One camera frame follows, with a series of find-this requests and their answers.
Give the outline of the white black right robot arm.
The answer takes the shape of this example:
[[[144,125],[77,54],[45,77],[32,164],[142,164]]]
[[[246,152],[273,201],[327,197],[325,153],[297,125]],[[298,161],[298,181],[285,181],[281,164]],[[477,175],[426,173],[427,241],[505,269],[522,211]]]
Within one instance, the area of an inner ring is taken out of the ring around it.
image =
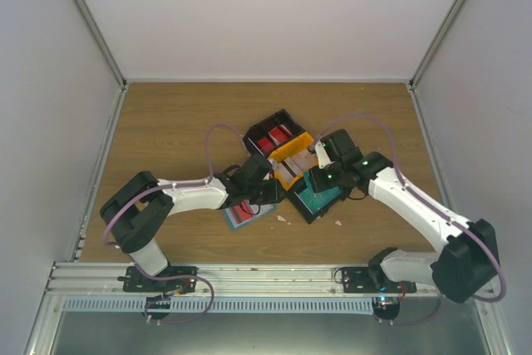
[[[431,245],[429,253],[387,248],[368,263],[368,283],[385,293],[397,282],[426,284],[455,303],[479,298],[493,278],[506,294],[494,227],[484,219],[472,222],[412,184],[391,160],[379,152],[364,155],[344,130],[316,139],[309,150],[318,164],[310,170],[316,192],[332,187],[359,190],[401,216]]]

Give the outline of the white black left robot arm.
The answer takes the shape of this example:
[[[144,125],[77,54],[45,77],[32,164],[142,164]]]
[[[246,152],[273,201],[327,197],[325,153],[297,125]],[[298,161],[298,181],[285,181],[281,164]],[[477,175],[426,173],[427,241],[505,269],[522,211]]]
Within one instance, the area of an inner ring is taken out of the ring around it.
[[[285,198],[286,190],[273,176],[272,164],[261,155],[198,180],[158,180],[144,171],[101,207],[100,217],[106,224],[102,242],[128,255],[142,273],[143,283],[160,292],[169,287],[171,272],[155,236],[168,217],[192,210],[223,210],[244,202],[256,210]]]

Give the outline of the red credit card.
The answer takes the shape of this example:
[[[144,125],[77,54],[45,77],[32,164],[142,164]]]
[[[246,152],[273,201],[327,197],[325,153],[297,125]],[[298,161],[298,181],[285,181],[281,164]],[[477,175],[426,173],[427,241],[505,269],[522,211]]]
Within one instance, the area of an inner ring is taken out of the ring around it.
[[[235,227],[239,227],[248,223],[253,217],[253,210],[250,208],[247,202],[243,202],[240,205],[236,205],[229,209],[229,216],[232,220],[232,224]]]

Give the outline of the blue card holder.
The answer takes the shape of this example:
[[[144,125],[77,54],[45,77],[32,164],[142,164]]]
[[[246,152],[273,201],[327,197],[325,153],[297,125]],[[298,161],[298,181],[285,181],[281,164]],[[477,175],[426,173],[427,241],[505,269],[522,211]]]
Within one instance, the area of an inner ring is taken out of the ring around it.
[[[271,214],[277,209],[277,205],[251,205],[247,200],[240,205],[222,209],[227,225],[231,230],[238,230],[254,221]]]

